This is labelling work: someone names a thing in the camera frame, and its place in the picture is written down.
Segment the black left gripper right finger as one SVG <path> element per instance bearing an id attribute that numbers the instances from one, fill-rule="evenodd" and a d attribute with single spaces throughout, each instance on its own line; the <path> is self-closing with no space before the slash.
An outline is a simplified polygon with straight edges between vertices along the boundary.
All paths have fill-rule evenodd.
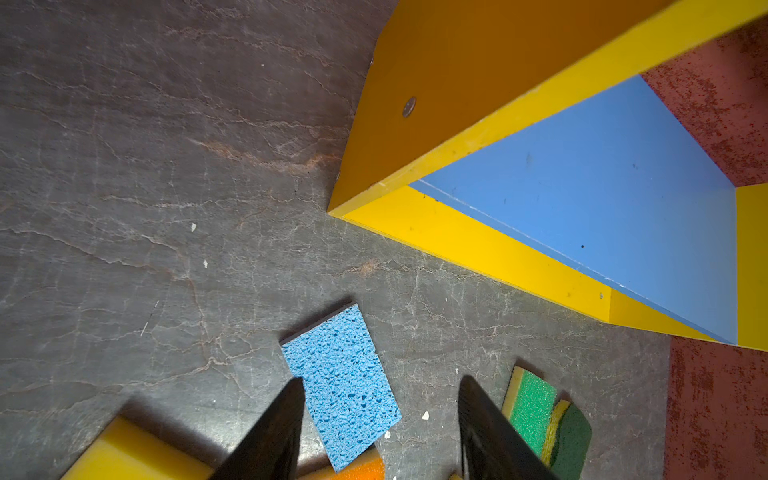
<path id="1" fill-rule="evenodd" d="M 457 400 L 461 476 L 465 479 L 554 479 L 485 390 L 462 377 Z"/>

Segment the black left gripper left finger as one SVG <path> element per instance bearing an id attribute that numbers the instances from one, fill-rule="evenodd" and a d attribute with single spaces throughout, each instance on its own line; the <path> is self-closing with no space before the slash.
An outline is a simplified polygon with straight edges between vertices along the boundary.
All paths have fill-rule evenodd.
<path id="1" fill-rule="evenodd" d="M 304 409 L 303 379 L 294 377 L 209 479 L 295 479 Z"/>

